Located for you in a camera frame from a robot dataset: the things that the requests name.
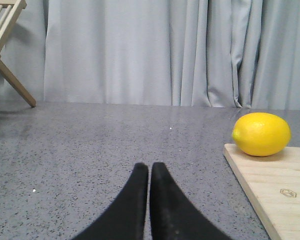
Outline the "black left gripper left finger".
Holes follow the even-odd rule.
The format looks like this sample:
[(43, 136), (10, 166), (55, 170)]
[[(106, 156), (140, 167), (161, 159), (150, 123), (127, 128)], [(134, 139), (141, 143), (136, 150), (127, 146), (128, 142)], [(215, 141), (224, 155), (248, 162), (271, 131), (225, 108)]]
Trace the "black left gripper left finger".
[(142, 240), (147, 209), (148, 167), (136, 163), (109, 207), (75, 240)]

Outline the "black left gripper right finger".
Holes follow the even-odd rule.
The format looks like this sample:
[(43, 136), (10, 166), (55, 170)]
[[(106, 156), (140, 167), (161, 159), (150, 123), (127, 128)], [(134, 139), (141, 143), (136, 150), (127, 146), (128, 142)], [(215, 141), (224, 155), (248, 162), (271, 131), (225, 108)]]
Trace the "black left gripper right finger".
[(163, 162), (152, 165), (150, 224), (154, 240), (229, 240), (198, 211)]

